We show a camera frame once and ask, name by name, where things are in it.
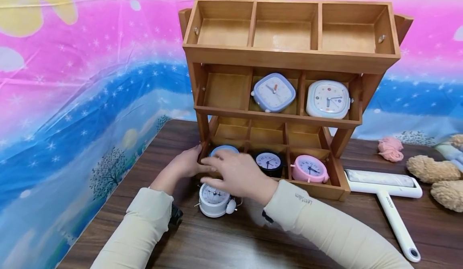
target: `beige sleeve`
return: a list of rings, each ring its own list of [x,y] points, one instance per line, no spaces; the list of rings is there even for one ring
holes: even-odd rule
[[[144,269],[159,239],[168,230],[174,198],[142,188],[91,269]]]
[[[344,268],[413,268],[373,229],[286,181],[280,181],[264,211],[283,230],[304,236]]]

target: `teddy bear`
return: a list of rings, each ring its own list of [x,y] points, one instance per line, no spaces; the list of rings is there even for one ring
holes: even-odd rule
[[[436,162],[427,156],[413,156],[406,167],[422,182],[432,184],[430,193],[439,204],[463,212],[463,134],[453,135],[435,149],[448,160]]]

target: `dark wood tabletop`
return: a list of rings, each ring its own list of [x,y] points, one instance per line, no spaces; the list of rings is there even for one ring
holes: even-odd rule
[[[72,247],[59,269],[87,269],[122,221],[140,187],[150,185],[156,175],[181,151],[199,142],[195,122],[168,122],[140,157],[101,211]],[[377,142],[351,140],[342,156],[345,168],[406,173],[406,160],[425,154],[443,157],[434,149],[405,145],[404,160],[390,163],[377,155]],[[463,214],[447,210],[422,185],[421,199],[393,197],[422,260],[415,268],[463,268]],[[306,239],[268,227],[262,206],[250,199],[237,212],[212,219],[198,207],[198,183],[182,180],[174,203],[183,211],[179,227],[170,227],[156,245],[147,268],[340,268]],[[386,216],[374,195],[351,193],[345,202],[321,199],[362,221],[399,248]]]

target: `alarm clock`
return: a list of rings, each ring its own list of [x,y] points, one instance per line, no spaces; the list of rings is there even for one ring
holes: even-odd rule
[[[308,183],[326,183],[330,178],[326,166],[319,159],[303,154],[296,157],[292,177],[297,181],[307,181]]]
[[[254,160],[264,174],[269,177],[281,178],[285,164],[278,154],[270,150],[264,150],[257,153]]]
[[[210,185],[203,184],[200,189],[201,212],[210,218],[222,217],[236,211],[235,199],[227,192],[215,189]]]
[[[343,119],[350,108],[350,97],[344,84],[320,80],[312,83],[307,92],[305,111],[314,117]]]
[[[216,148],[214,148],[214,150],[209,154],[209,156],[214,156],[215,152],[217,150],[230,150],[230,151],[233,151],[235,153],[240,153],[235,147],[231,146],[231,145],[220,145]]]
[[[266,113],[279,113],[296,98],[296,90],[280,73],[259,80],[251,92],[256,103]]]

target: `pink yarn ball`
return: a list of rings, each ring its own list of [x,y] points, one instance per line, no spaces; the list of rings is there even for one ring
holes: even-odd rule
[[[397,138],[387,137],[379,141],[379,155],[390,162],[399,162],[404,159],[404,155],[400,152],[403,149],[402,142]]]

